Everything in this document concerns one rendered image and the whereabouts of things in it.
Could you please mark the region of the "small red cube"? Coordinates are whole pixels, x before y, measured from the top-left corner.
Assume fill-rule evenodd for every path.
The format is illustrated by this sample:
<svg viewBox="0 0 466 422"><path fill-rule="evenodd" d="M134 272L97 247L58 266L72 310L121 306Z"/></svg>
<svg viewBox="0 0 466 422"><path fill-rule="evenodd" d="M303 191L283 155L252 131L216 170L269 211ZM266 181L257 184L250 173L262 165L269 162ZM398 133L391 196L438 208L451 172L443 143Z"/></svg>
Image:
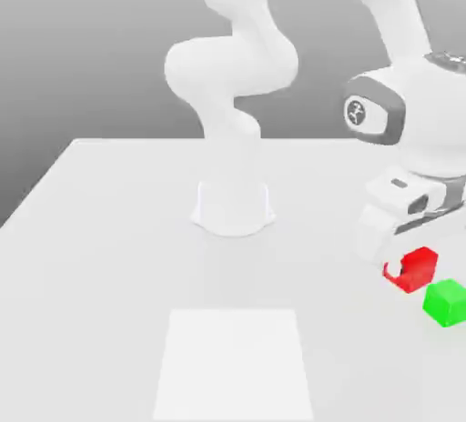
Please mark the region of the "small red cube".
<svg viewBox="0 0 466 422"><path fill-rule="evenodd" d="M410 294L432 281L435 276L438 258L439 255L435 251L422 246L404 255L401 260L403 270L399 277L389 278L384 276L384 266L382 274L393 285Z"/></svg>

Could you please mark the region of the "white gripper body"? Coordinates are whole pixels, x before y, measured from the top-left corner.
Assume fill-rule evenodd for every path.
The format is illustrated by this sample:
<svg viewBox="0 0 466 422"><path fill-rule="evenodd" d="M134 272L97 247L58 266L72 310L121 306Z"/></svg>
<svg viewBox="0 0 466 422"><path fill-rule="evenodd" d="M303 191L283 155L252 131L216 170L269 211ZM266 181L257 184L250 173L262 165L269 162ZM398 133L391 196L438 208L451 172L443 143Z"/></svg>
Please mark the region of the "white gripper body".
<svg viewBox="0 0 466 422"><path fill-rule="evenodd" d="M402 221L379 207L366 205L358 220L358 256L374 266L384 266L465 229L466 206Z"/></svg>

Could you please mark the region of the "small green cube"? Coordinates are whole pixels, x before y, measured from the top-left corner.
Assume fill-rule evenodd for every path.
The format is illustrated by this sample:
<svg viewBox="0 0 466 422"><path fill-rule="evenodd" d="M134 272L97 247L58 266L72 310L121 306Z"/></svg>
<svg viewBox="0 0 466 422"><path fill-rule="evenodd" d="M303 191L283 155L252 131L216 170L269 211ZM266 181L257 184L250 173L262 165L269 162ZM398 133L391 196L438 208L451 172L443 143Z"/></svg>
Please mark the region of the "small green cube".
<svg viewBox="0 0 466 422"><path fill-rule="evenodd" d="M442 327L466 322L466 287L452 278L429 284L422 309Z"/></svg>

